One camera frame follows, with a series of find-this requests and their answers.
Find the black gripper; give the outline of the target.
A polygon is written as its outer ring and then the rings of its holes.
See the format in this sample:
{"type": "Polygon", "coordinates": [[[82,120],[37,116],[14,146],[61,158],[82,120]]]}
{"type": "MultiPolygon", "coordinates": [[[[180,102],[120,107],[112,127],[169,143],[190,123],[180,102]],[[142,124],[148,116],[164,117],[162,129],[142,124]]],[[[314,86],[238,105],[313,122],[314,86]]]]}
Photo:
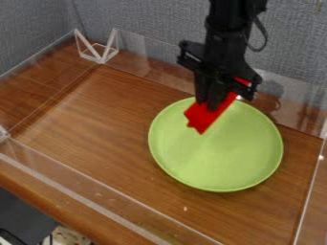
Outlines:
{"type": "Polygon", "coordinates": [[[202,43],[181,40],[177,63],[193,72],[194,98],[214,111],[228,92],[252,100],[261,76],[245,61],[249,32],[208,31],[202,43]]]}

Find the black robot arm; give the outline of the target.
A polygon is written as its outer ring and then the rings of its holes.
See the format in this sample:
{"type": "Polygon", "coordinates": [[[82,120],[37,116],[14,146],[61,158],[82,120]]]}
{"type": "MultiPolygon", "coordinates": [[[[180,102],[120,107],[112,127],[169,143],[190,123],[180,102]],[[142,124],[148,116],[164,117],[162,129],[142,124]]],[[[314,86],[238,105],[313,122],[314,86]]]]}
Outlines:
{"type": "Polygon", "coordinates": [[[261,76],[245,52],[261,52],[268,33],[258,20],[268,0],[209,0],[204,42],[181,40],[177,63],[193,72],[194,99],[214,111],[233,92],[252,100],[261,76]]]}

